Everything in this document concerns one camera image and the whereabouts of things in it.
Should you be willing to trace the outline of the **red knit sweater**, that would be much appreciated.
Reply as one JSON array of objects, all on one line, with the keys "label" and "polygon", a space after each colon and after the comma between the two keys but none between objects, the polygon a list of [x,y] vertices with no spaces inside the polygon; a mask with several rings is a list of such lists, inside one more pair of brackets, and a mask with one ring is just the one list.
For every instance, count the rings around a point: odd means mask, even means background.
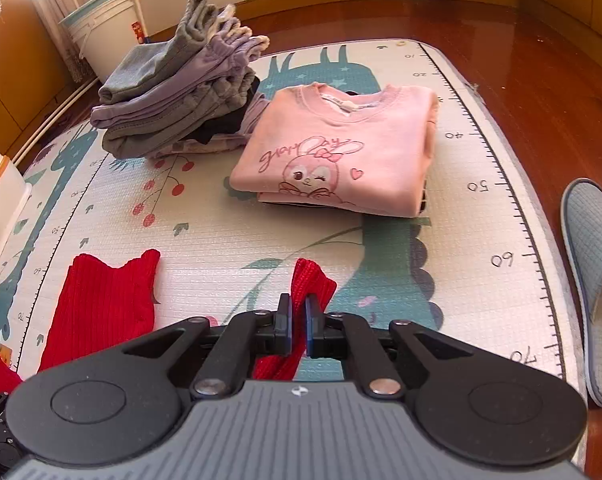
[{"label": "red knit sweater", "polygon": [[[150,333],[155,326],[153,284],[160,252],[148,249],[121,268],[111,268],[91,255],[78,255],[69,266],[39,370],[65,364]],[[337,289],[312,260],[300,258],[293,270],[292,352],[262,356],[254,379],[290,380],[305,351],[302,327],[306,296],[314,295],[325,310]]]}]

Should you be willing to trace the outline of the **grey folded clothes stack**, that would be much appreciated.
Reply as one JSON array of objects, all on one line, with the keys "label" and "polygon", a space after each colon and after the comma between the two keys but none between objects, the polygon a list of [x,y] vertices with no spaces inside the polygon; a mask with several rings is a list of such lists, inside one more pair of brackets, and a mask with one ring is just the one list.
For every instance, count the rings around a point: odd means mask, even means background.
[{"label": "grey folded clothes stack", "polygon": [[174,36],[134,47],[108,77],[91,124],[118,159],[246,144],[269,101],[251,65],[269,47],[231,4],[188,0]]}]

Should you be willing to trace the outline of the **cartoon animal play mat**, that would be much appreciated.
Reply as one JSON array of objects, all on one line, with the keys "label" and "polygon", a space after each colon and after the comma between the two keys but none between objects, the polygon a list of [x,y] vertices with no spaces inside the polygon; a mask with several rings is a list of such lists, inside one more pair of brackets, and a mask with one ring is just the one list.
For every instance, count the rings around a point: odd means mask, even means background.
[{"label": "cartoon animal play mat", "polygon": [[[412,220],[274,205],[229,184],[234,151],[119,162],[89,125],[28,170],[32,193],[0,259],[0,344],[27,385],[8,408],[13,479],[578,479],[587,420],[580,335],[557,247],[498,125],[449,60],[416,40],[329,44],[262,58],[267,91],[326,81],[358,92],[423,84],[438,93],[426,208]],[[316,261],[348,312],[437,368],[413,405],[376,400],[333,361],[294,382],[247,380],[190,399],[151,359],[109,354],[69,389],[135,379],[101,434],[56,413],[64,388],[34,379],[74,257],[122,264],[159,250],[156,323],[194,377],[243,312],[272,310],[293,264]]]}]

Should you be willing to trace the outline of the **pink folded bunny sweatshirt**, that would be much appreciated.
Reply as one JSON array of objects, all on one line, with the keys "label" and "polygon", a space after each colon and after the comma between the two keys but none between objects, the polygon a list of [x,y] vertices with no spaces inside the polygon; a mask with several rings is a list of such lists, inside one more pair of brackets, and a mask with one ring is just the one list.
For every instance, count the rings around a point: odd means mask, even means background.
[{"label": "pink folded bunny sweatshirt", "polygon": [[435,152],[439,101],[420,86],[348,94],[328,84],[281,89],[231,172],[266,203],[414,218]]}]

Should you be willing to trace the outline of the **grey blue slipper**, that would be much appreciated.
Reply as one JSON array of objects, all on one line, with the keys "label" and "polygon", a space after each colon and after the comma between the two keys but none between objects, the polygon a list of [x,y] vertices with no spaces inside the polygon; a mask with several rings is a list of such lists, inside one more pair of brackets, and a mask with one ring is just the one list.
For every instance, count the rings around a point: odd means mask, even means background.
[{"label": "grey blue slipper", "polygon": [[560,220],[580,298],[587,389],[602,407],[602,188],[586,178],[571,182]]}]

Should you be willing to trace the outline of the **white plastic bucket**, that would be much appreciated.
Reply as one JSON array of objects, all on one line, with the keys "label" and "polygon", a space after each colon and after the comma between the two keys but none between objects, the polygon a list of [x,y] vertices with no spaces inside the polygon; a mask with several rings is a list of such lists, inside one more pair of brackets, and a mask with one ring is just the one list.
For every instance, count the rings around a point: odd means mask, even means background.
[{"label": "white plastic bucket", "polygon": [[137,24],[132,0],[88,0],[60,21],[102,84],[138,44]]}]

